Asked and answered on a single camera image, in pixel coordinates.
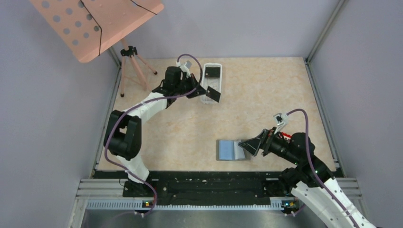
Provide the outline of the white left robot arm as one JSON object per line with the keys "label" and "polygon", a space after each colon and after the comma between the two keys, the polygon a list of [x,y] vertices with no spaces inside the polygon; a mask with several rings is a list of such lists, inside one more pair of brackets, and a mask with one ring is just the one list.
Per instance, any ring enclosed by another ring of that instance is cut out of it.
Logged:
{"label": "white left robot arm", "polygon": [[140,156],[142,128],[154,115],[170,107],[178,98],[193,98],[203,95],[201,79],[178,66],[166,69],[165,78],[142,101],[124,111],[114,110],[107,123],[104,137],[104,157],[113,165],[123,168],[134,190],[140,196],[152,192],[152,183],[147,180],[149,170]]}

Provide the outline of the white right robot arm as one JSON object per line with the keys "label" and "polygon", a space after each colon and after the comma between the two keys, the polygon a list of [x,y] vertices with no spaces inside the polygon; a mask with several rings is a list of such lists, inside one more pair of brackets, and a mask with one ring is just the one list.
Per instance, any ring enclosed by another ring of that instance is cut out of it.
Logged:
{"label": "white right robot arm", "polygon": [[270,153],[296,165],[279,176],[279,191],[300,199],[328,228],[373,228],[371,223],[346,196],[332,171],[314,155],[315,146],[306,133],[285,137],[276,128],[263,129],[239,147],[257,156]]}

